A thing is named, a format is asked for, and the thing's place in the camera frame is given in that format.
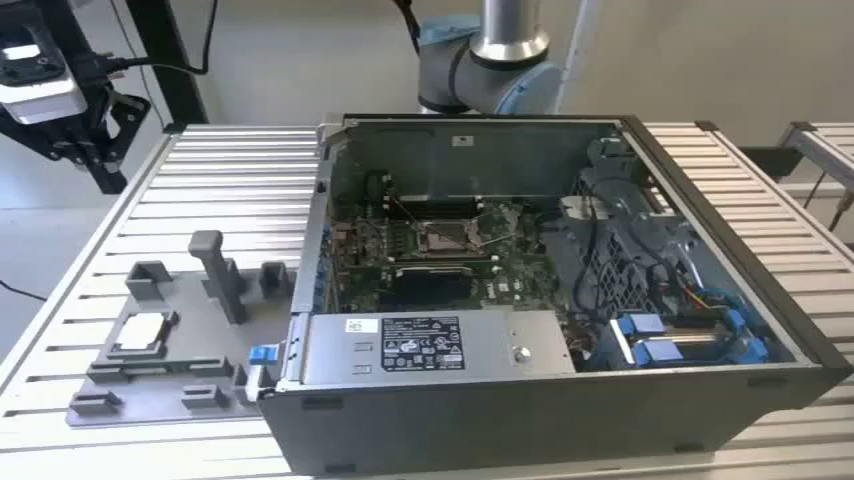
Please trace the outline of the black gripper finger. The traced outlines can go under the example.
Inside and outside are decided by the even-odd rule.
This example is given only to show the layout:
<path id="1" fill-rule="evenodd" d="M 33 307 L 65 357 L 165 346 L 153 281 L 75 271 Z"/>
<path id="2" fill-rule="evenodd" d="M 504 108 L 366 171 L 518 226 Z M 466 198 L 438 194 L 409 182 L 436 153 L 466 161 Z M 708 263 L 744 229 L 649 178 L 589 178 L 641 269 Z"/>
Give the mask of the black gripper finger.
<path id="1" fill-rule="evenodd" d="M 119 93 L 113 86 L 94 93 L 85 116 L 85 165 L 103 194 L 121 194 L 127 186 L 121 165 L 150 110 L 149 100 Z"/>
<path id="2" fill-rule="evenodd" d="M 21 123 L 10 109 L 2 108 L 2 135 L 53 161 L 69 159 L 77 165 L 99 165 L 101 152 L 94 142 L 99 128 L 101 112 L 94 108 L 34 124 Z"/>

